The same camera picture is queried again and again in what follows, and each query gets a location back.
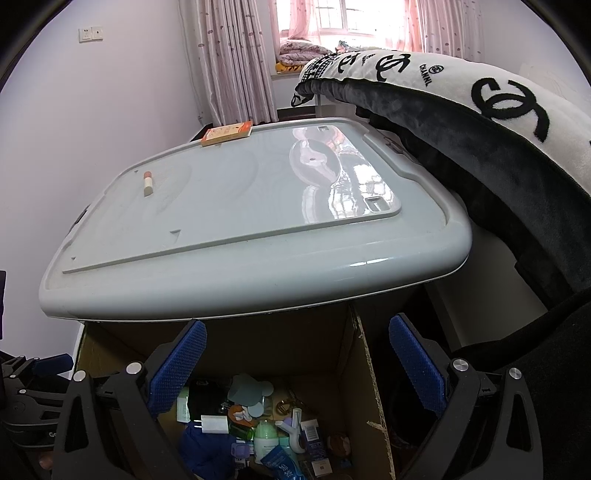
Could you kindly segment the right pink curtain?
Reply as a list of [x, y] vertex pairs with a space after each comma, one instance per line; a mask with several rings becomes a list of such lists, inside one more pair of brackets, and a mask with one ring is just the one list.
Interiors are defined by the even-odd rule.
[[405, 2], [411, 51], [480, 62], [484, 54], [479, 1], [411, 0]]

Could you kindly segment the purple square plastic cap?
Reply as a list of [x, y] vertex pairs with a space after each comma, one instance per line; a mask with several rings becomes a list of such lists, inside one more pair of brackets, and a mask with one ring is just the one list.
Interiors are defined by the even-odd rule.
[[235, 441], [230, 447], [231, 456], [238, 460], [247, 460], [253, 454], [253, 445], [249, 442]]

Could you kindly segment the white green lotion bottle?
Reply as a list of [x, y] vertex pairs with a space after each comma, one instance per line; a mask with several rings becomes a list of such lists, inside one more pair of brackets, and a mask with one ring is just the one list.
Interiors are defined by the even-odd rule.
[[262, 464], [263, 457], [269, 454], [278, 444], [280, 444], [280, 441], [276, 425], [274, 425], [273, 421], [261, 420], [256, 425], [253, 437], [253, 452], [256, 464]]

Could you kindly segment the orange cream flat box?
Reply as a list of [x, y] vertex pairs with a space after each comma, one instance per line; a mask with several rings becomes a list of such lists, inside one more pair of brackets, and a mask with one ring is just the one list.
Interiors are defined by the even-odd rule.
[[201, 146], [215, 145], [249, 137], [252, 133], [252, 121], [224, 125], [208, 129], [200, 139]]

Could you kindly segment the cream orange lip balm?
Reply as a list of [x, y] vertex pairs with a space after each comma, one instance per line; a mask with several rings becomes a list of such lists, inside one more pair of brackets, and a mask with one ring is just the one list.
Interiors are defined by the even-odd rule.
[[153, 178], [150, 171], [143, 174], [143, 195], [148, 197], [153, 194]]

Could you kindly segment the brown cardboard trash box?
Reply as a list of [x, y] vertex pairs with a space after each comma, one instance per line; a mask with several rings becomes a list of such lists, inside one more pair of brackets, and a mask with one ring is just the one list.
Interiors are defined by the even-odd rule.
[[332, 478], [392, 479], [381, 398], [361, 322], [348, 309], [204, 320], [204, 353], [185, 385], [192, 419], [229, 410], [232, 382], [271, 390], [270, 419], [318, 422]]

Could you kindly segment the pale blue mouse-shaped plastic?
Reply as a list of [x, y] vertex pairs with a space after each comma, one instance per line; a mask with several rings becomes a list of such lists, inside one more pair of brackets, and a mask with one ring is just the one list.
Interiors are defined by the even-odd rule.
[[273, 384], [259, 381], [249, 374], [233, 376], [228, 390], [228, 400], [245, 407], [252, 418], [266, 416], [270, 412]]

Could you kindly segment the pink patterned curtain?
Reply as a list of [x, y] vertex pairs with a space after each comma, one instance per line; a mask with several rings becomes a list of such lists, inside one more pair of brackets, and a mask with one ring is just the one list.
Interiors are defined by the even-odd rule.
[[277, 120], [255, 1], [191, 1], [194, 46], [212, 122]]

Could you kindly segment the black white logo blanket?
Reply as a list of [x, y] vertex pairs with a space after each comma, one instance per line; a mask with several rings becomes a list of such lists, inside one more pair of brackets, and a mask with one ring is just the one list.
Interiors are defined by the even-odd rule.
[[590, 286], [590, 119], [498, 67], [389, 50], [308, 62], [291, 99], [322, 95], [396, 131], [513, 251], [540, 288]]

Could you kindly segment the white wall socket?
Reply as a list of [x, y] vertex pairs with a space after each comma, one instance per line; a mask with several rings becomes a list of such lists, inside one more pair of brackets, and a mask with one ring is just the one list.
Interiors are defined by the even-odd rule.
[[80, 43], [102, 41], [103, 39], [103, 28], [100, 26], [84, 27], [78, 29], [78, 41]]

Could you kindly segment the folded pink quilt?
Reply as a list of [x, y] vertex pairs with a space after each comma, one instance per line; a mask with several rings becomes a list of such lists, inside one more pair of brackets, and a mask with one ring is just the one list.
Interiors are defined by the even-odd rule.
[[287, 40], [280, 45], [277, 62], [286, 67], [303, 66], [332, 51], [307, 40]]

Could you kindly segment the grey table top lid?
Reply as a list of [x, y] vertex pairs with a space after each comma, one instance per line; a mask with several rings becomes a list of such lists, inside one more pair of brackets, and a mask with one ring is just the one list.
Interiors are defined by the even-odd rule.
[[259, 314], [439, 279], [471, 247], [462, 205], [378, 130], [290, 121], [121, 172], [65, 236], [39, 303], [85, 321]]

